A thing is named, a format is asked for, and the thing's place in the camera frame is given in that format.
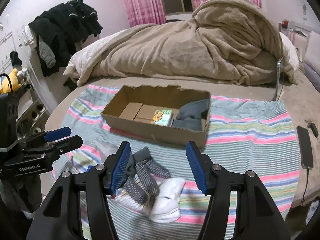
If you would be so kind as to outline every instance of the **black jacket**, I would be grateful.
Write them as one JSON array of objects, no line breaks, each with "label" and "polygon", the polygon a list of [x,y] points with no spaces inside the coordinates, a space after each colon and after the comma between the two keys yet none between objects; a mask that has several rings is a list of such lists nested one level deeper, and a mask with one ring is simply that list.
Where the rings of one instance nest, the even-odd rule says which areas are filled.
[{"label": "black jacket", "polygon": [[83,3],[83,0],[73,0],[61,3],[48,11],[44,11],[29,23],[37,39],[41,36],[49,45],[56,57],[56,64],[49,69],[40,59],[43,75],[50,76],[58,72],[60,67],[66,67],[71,55],[76,53],[75,43],[85,41],[88,36],[101,33],[97,11]]}]

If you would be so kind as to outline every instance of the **brown blanket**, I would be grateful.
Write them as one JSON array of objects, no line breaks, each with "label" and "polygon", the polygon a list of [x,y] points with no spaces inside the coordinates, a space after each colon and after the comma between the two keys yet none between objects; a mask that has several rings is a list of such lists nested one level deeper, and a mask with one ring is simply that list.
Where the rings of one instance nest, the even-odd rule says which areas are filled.
[{"label": "brown blanket", "polygon": [[[90,49],[95,51],[84,48],[73,56],[90,54],[85,64],[69,63],[65,70],[78,86],[90,76],[132,74],[264,84],[276,80],[276,62],[283,54],[277,28],[249,0],[208,0],[188,22],[137,25]],[[294,82],[294,70],[284,71]]]}]

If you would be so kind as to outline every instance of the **cardboard box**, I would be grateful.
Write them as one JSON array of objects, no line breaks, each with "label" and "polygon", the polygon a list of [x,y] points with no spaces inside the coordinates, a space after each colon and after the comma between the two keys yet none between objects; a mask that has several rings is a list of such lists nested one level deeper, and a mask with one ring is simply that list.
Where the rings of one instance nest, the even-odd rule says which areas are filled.
[{"label": "cardboard box", "polygon": [[175,118],[180,107],[203,99],[210,99],[210,93],[182,89],[177,86],[123,86],[107,104],[101,115],[111,129],[182,146],[189,141],[195,141],[199,148],[203,148],[209,127],[209,114],[206,119],[202,120],[202,131],[151,124],[156,110],[172,110],[173,118]]}]

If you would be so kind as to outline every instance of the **striped cloth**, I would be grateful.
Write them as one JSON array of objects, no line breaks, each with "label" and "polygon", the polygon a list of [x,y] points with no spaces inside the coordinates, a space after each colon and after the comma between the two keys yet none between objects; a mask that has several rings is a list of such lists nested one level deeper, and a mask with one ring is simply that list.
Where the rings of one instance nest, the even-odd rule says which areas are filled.
[{"label": "striped cloth", "polygon": [[[53,164],[52,181],[65,170],[85,172],[88,165],[101,162],[96,141],[119,146],[123,140],[132,152],[147,146],[153,158],[170,170],[172,177],[187,180],[180,197],[181,217],[174,223],[157,224],[142,214],[108,200],[119,239],[197,239],[209,197],[201,194],[186,158],[185,149],[176,145],[137,140],[125,133],[110,132],[100,116],[118,88],[89,85],[72,103],[62,126],[83,138],[83,146],[62,155]],[[210,128],[204,153],[228,171],[254,170],[270,192],[285,218],[297,188],[300,152],[293,124],[283,102],[265,102],[211,96]],[[82,198],[84,237],[91,239]],[[232,237],[236,215],[236,192],[231,194],[226,239]]]}]

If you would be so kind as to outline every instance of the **blue gripper pad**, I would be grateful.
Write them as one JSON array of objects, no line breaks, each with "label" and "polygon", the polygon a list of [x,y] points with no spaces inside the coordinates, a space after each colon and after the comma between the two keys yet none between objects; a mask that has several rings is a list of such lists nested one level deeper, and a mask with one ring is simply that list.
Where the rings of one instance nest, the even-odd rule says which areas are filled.
[{"label": "blue gripper pad", "polygon": [[200,155],[198,155],[198,153],[195,152],[190,142],[188,142],[186,145],[186,154],[187,154],[187,159],[188,159],[190,168],[192,170],[193,177],[195,178],[197,187],[199,190],[201,190],[202,194],[205,194],[208,188],[205,182],[204,171],[198,159]]},{"label": "blue gripper pad", "polygon": [[44,139],[47,142],[53,142],[61,138],[68,137],[70,136],[70,134],[71,129],[69,127],[63,127],[54,131],[47,132],[47,134],[44,136]]},{"label": "blue gripper pad", "polygon": [[112,194],[116,193],[116,190],[119,189],[122,183],[123,175],[127,168],[130,155],[131,155],[130,143],[126,142],[126,145],[121,153],[121,156],[112,172],[112,181],[110,185],[110,190]]}]

